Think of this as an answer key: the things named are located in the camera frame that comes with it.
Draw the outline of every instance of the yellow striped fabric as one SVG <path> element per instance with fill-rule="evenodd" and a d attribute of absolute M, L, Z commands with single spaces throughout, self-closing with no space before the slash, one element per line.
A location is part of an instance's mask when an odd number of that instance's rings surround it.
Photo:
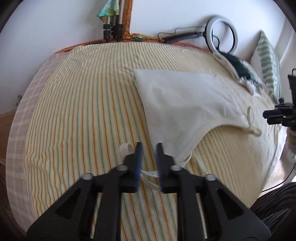
<path fill-rule="evenodd" d="M 254 99 L 231 80 L 211 54 L 151 43 L 79 46 L 48 80 L 27 132 L 25 174 L 36 217 L 82 174 L 100 175 L 121 164 L 122 143 L 142 142 L 142 168 L 156 170 L 133 69 L 207 72 L 233 88 L 234 101 L 250 104 L 255 116 L 272 108 L 266 95 Z M 260 138 L 230 126 L 211 130 L 187 166 L 198 175 L 216 174 L 248 206 L 268 177 L 280 130 L 264 120 L 255 123 L 263 127 Z M 161 194 L 141 182 L 138 193 L 124 194 L 122 200 L 123 240 L 177 239 L 174 194 Z"/>

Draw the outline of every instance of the striped bedsheet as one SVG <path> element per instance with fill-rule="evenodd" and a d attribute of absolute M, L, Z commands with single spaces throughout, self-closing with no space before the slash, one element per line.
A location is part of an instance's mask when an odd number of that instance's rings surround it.
<path fill-rule="evenodd" d="M 24 231 L 36 220 L 24 172 L 26 134 L 45 83 L 68 54 L 52 55 L 38 70 L 20 102 L 10 129 L 6 153 L 7 194 L 13 216 Z"/>
<path fill-rule="evenodd" d="M 75 48 L 57 67 L 28 128 L 25 174 L 36 217 L 83 173 L 100 175 L 121 164 L 122 143 L 141 141 L 143 169 L 156 169 L 134 85 L 132 69 L 137 68 L 207 72 L 233 89 L 234 101 L 252 106 L 255 124 L 263 129 L 260 138 L 239 128 L 217 127 L 195 148 L 187 168 L 197 175 L 214 173 L 247 206 L 259 196 L 279 150 L 281 129 L 259 117 L 273 106 L 266 94 L 253 98 L 210 54 L 151 43 L 89 45 Z M 124 240 L 176 240 L 176 219 L 174 194 L 141 183 L 137 194 L 123 195 Z"/>

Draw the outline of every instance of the white garment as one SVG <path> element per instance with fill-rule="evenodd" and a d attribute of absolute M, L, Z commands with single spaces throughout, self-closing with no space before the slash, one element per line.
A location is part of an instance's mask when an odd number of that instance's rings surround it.
<path fill-rule="evenodd" d="M 239 83 L 243 86 L 245 86 L 248 91 L 251 93 L 252 96 L 257 97 L 257 98 L 262 98 L 262 89 L 257 86 L 254 81 L 248 80 L 244 77 L 241 77 L 239 79 Z"/>
<path fill-rule="evenodd" d="M 241 110 L 230 91 L 214 76 L 169 70 L 134 70 L 150 141 L 163 143 L 166 155 L 184 162 L 213 128 L 232 125 L 258 136 L 250 109 Z"/>

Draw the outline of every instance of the clamp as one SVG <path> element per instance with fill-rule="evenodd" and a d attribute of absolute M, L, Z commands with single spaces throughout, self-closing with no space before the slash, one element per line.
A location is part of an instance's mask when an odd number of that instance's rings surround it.
<path fill-rule="evenodd" d="M 178 241 L 204 241 L 200 210 L 208 241 L 266 241 L 268 227 L 214 175 L 199 177 L 175 165 L 157 145 L 157 168 L 163 193 L 177 193 Z M 202 200 L 200 208 L 196 193 Z"/>
<path fill-rule="evenodd" d="M 121 194 L 135 193 L 139 187 L 142 144 L 109 173 L 86 173 L 28 229 L 30 241 L 119 241 L 121 237 Z M 94 232 L 91 224 L 98 193 L 103 193 Z"/>
<path fill-rule="evenodd" d="M 280 103 L 275 106 L 274 110 L 266 110 L 263 112 L 263 117 L 267 119 L 269 125 L 282 124 L 290 127 L 292 131 L 296 130 L 296 76 L 294 71 L 288 74 L 290 89 L 292 92 L 293 103 Z"/>

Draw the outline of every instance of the green striped pillow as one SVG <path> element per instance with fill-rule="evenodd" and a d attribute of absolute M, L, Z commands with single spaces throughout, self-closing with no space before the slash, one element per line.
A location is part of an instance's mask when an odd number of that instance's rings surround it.
<path fill-rule="evenodd" d="M 260 31 L 260 39 L 251 58 L 251 65 L 262 78 L 269 93 L 279 99 L 281 97 L 279 59 L 263 31 Z"/>

